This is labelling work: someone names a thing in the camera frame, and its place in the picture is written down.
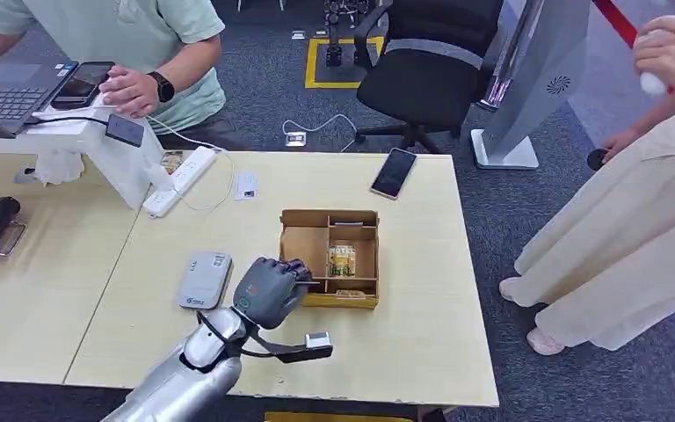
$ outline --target black watch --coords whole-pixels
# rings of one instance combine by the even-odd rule
[[[159,72],[151,72],[149,76],[156,80],[156,90],[159,92],[159,101],[166,103],[174,98],[174,85],[168,81],[166,77],[159,74]]]

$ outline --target laptop keyboard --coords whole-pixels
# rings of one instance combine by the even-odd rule
[[[22,120],[47,90],[41,88],[0,90],[0,120]]]

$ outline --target yellow floor tape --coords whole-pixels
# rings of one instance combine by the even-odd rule
[[[353,40],[339,40],[340,44],[353,44]],[[316,61],[317,61],[317,50],[320,45],[330,44],[330,40],[324,38],[313,38],[309,40],[309,50],[307,52],[307,71],[304,77],[304,88],[314,89],[356,89],[360,85],[360,81],[357,82],[317,82],[316,81]],[[381,53],[381,47],[384,45],[384,37],[372,37],[367,40],[367,44],[373,44],[376,46],[376,54]]]
[[[285,413],[269,411],[265,422],[412,422],[401,418],[379,418],[375,416],[320,415],[316,413]]]

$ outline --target laptop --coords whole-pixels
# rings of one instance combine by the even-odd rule
[[[78,63],[0,61],[0,138],[14,138],[33,112],[50,104]]]

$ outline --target white power strip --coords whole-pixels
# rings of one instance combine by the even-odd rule
[[[198,147],[178,169],[172,173],[175,191],[156,191],[143,203],[149,216],[164,217],[178,203],[180,195],[184,195],[194,185],[200,175],[210,167],[216,159],[216,152],[210,148]]]

